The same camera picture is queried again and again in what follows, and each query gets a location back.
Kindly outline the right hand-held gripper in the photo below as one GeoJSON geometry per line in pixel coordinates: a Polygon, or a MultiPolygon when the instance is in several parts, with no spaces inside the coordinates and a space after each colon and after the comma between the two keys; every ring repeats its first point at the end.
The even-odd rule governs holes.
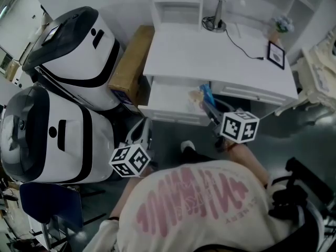
{"type": "Polygon", "coordinates": [[[214,99],[215,104],[203,100],[203,110],[215,127],[215,135],[235,143],[253,141],[256,137],[260,119],[248,111],[238,111],[229,103],[214,99]]]}

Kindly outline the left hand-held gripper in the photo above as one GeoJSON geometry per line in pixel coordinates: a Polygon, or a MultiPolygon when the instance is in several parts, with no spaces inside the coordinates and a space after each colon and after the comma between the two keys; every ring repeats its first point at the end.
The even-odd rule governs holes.
{"type": "Polygon", "coordinates": [[[125,143],[114,147],[109,160],[112,175],[118,177],[140,177],[149,165],[151,158],[142,143],[150,143],[152,139],[152,121],[143,118],[136,123],[127,134],[125,143]]]}

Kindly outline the white desk drawer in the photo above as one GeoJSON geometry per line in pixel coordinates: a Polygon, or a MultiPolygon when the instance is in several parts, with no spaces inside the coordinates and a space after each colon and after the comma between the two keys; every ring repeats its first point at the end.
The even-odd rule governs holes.
{"type": "Polygon", "coordinates": [[[210,119],[188,96],[208,81],[173,77],[153,77],[149,100],[141,113],[155,121],[208,126],[210,119]]]}

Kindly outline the person's right forearm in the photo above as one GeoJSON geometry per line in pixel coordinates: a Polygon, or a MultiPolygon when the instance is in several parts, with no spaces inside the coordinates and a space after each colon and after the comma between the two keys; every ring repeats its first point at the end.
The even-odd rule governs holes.
{"type": "Polygon", "coordinates": [[[268,172],[246,145],[226,139],[224,149],[233,162],[248,168],[264,187],[267,186],[269,180],[268,172]]]}

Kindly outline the person's left forearm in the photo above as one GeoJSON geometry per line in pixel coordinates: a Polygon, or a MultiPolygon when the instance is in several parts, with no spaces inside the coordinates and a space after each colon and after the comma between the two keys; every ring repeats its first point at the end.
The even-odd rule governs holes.
{"type": "Polygon", "coordinates": [[[145,177],[131,177],[127,182],[121,197],[119,198],[117,204],[113,208],[109,220],[118,220],[120,218],[121,212],[134,188],[144,179],[145,177]]]}

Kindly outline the wide white closed drawer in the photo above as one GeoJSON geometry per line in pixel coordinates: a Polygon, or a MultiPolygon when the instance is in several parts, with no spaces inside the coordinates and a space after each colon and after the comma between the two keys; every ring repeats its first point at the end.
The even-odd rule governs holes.
{"type": "Polygon", "coordinates": [[[286,98],[284,97],[274,96],[258,91],[250,91],[241,88],[229,87],[219,82],[211,83],[211,90],[212,93],[216,95],[220,94],[229,97],[248,99],[268,104],[274,104],[277,106],[281,106],[286,102],[286,98]]]}

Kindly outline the person's white shoe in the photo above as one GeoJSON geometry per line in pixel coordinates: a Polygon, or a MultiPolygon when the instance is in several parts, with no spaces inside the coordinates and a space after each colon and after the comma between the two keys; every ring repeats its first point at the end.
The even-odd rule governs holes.
{"type": "Polygon", "coordinates": [[[195,145],[190,140],[183,141],[180,145],[180,148],[181,148],[181,152],[184,152],[185,149],[192,149],[195,151],[195,145]]]}

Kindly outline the person's black trouser leg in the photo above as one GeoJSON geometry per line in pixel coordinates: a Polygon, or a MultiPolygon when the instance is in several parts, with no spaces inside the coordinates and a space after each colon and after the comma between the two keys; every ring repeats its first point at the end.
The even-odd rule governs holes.
{"type": "Polygon", "coordinates": [[[181,154],[182,164],[196,164],[209,161],[215,161],[216,159],[197,153],[190,146],[187,146],[181,154]]]}

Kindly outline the white desk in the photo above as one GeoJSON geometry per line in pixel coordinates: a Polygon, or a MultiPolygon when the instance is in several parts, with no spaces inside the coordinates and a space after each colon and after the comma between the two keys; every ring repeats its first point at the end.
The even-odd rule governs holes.
{"type": "MultiPolygon", "coordinates": [[[[175,30],[154,34],[143,74],[197,79],[286,98],[298,97],[290,65],[282,70],[267,59],[268,39],[257,29],[228,24],[227,32],[175,30]]],[[[243,99],[247,110],[264,118],[281,106],[243,99]]]]}

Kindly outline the white and black robot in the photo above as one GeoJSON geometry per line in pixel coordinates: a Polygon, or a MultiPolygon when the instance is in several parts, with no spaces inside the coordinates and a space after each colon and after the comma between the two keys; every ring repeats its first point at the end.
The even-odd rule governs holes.
{"type": "Polygon", "coordinates": [[[15,94],[4,110],[0,160],[16,181],[100,182],[111,175],[113,150],[106,117],[42,87],[15,94]]]}
{"type": "Polygon", "coordinates": [[[99,12],[84,6],[47,25],[22,69],[33,82],[48,81],[92,110],[110,111],[120,104],[108,84],[122,55],[99,12]]]}

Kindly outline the brown cardboard box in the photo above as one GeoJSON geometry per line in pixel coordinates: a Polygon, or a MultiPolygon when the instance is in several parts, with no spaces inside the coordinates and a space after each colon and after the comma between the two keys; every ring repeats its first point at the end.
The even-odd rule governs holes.
{"type": "Polygon", "coordinates": [[[150,84],[143,75],[145,63],[155,30],[153,26],[141,25],[124,51],[108,87],[131,112],[141,114],[140,105],[146,105],[150,84]]]}

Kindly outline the silver desk lamp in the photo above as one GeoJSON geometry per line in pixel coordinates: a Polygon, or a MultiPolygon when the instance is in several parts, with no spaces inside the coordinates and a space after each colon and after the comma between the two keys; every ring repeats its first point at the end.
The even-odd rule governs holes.
{"type": "Polygon", "coordinates": [[[215,15],[211,17],[204,17],[202,19],[202,26],[207,31],[214,32],[214,33],[224,33],[227,31],[227,25],[222,20],[222,9],[223,4],[226,0],[217,0],[217,7],[215,11],[215,15]]]}

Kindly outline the person's white printed shirt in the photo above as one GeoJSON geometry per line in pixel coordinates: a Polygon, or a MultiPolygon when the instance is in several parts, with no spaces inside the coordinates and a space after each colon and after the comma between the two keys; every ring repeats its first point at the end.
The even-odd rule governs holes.
{"type": "Polygon", "coordinates": [[[266,190],[248,168],[225,160],[161,170],[139,180],[83,252],[261,251],[296,230],[268,214],[278,189],[266,190]]]}

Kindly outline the cream ornate dressing table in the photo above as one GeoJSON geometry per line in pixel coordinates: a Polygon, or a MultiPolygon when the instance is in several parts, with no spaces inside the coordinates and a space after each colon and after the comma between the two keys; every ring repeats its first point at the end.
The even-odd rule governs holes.
{"type": "Polygon", "coordinates": [[[336,26],[318,44],[301,52],[302,57],[291,67],[301,85],[298,99],[278,108],[275,115],[305,103],[311,107],[321,104],[336,112],[336,26]]]}

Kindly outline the blue flowers in vase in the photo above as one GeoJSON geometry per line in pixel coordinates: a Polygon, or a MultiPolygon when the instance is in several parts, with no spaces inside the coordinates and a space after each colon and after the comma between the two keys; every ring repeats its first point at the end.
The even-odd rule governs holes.
{"type": "Polygon", "coordinates": [[[269,41],[276,44],[281,34],[294,32],[294,24],[291,18],[281,15],[272,19],[274,24],[269,41]]]}

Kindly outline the blue chair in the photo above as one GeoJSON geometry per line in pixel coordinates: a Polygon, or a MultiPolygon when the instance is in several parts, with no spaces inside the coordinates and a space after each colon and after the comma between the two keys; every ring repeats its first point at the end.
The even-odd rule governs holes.
{"type": "Polygon", "coordinates": [[[82,200],[105,193],[105,190],[83,192],[78,185],[23,183],[19,195],[23,211],[41,224],[33,235],[43,236],[46,249],[51,251],[68,240],[66,230],[82,230],[106,216],[102,213],[85,221],[82,200]]]}

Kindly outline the black office chair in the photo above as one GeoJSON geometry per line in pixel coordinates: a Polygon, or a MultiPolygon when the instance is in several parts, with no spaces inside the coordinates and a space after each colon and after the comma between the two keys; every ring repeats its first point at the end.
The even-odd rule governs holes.
{"type": "Polygon", "coordinates": [[[287,184],[273,193],[268,214],[294,222],[297,229],[264,252],[318,252],[328,235],[325,229],[336,229],[323,221],[327,217],[336,221],[336,192],[295,157],[287,161],[285,169],[291,175],[273,180],[273,185],[282,181],[287,184]]]}

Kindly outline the black picture frame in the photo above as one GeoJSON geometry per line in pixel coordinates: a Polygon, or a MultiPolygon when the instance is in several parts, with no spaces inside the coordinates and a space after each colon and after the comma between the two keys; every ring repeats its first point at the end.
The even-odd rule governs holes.
{"type": "Polygon", "coordinates": [[[285,69],[285,51],[271,41],[268,42],[267,59],[280,69],[285,69]]]}

